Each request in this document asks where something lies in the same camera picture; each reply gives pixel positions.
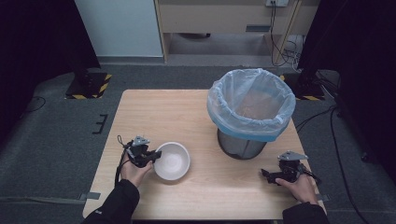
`sleeve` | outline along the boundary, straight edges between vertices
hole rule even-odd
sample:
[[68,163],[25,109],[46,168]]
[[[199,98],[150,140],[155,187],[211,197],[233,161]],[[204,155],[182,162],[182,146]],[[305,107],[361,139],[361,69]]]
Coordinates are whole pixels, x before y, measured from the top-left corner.
[[82,223],[131,223],[131,216],[139,199],[137,187],[129,180],[122,179],[103,205],[91,212]]
[[330,224],[322,207],[311,203],[300,203],[283,211],[285,224]]

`black curtain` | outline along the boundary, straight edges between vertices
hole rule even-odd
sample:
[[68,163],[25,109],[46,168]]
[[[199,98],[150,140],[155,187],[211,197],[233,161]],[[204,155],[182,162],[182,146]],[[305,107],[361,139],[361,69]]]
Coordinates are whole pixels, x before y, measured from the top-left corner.
[[100,67],[73,0],[0,0],[0,140],[36,85],[79,67]]
[[396,1],[321,0],[299,67],[340,74],[336,98],[362,148],[396,182]]

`white wall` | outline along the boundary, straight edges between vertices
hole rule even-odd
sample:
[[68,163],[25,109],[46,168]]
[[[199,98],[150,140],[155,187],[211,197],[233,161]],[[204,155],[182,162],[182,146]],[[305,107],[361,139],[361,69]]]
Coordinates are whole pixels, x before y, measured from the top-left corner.
[[76,0],[97,56],[162,57],[153,0]]

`trash bag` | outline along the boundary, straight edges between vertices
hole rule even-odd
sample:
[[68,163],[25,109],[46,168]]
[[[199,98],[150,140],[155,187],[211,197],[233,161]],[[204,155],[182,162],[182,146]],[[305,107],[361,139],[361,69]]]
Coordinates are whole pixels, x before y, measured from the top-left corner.
[[272,142],[288,126],[295,104],[295,96],[283,80],[258,68],[233,70],[215,81],[206,106],[223,133]]

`power strip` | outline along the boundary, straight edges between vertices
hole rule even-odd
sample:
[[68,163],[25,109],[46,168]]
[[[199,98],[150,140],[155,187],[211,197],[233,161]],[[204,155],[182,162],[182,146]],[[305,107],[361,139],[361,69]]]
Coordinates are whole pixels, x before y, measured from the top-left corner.
[[289,3],[289,0],[266,0],[265,5],[267,7],[272,7],[274,4],[276,7],[286,7]]

